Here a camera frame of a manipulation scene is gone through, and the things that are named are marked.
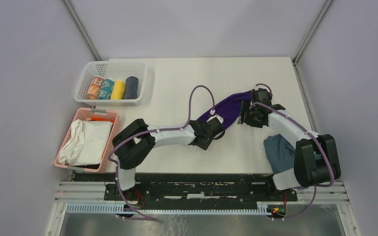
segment pink basket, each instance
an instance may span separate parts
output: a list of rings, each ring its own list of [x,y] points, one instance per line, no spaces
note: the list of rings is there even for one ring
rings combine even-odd
[[[109,119],[114,120],[114,123],[112,125],[111,134],[109,135],[108,142],[106,143],[105,150],[102,154],[102,160],[100,162],[98,169],[90,169],[90,168],[80,168],[76,166],[69,166],[69,165],[63,165],[59,162],[59,154],[60,150],[64,145],[69,141],[71,136],[71,128],[69,127],[69,130],[67,131],[66,137],[64,138],[64,141],[62,143],[62,146],[60,147],[59,152],[57,153],[56,159],[54,161],[54,165],[61,168],[67,168],[75,171],[84,171],[84,172],[95,172],[95,173],[104,173],[108,164],[108,154],[112,151],[114,148],[112,145],[112,139],[120,132],[120,117],[118,116],[118,113],[114,111],[106,111],[106,110],[98,110],[98,109],[91,109],[91,108],[79,108],[77,110],[76,115],[74,116],[73,121],[77,119],[81,120],[91,120],[92,118],[102,118],[102,119]]]

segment white wall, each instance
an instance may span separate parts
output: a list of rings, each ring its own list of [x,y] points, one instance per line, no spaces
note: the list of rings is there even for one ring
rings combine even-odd
[[[0,236],[43,234],[67,174],[52,163],[91,60],[61,1],[0,1]]]
[[[336,1],[300,67],[362,233],[378,235],[378,1]]]
[[[324,0],[73,0],[103,59],[293,56]]]

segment white basket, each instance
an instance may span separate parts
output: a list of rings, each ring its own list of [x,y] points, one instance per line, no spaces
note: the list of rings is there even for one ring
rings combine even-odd
[[[138,78],[136,99],[121,100],[90,100],[86,99],[89,85],[93,76],[98,75],[113,81],[122,80],[124,83],[130,76]],[[144,63],[124,63],[112,61],[91,61],[85,65],[74,93],[74,100],[91,106],[138,106],[144,94],[147,67]]]

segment white folded cloth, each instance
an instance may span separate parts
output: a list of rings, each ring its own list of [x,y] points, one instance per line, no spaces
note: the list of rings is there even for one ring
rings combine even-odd
[[[100,164],[112,123],[77,119],[70,127],[71,137],[59,153],[60,164],[70,166]]]

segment purple cloth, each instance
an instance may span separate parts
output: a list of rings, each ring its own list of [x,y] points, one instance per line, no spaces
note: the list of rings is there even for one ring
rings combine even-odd
[[[251,100],[251,91],[247,91],[233,94],[215,105],[215,114],[224,119],[224,123],[222,125],[225,129],[230,127],[240,116],[241,102]],[[197,120],[207,121],[209,118],[209,111],[210,110],[207,110]]]

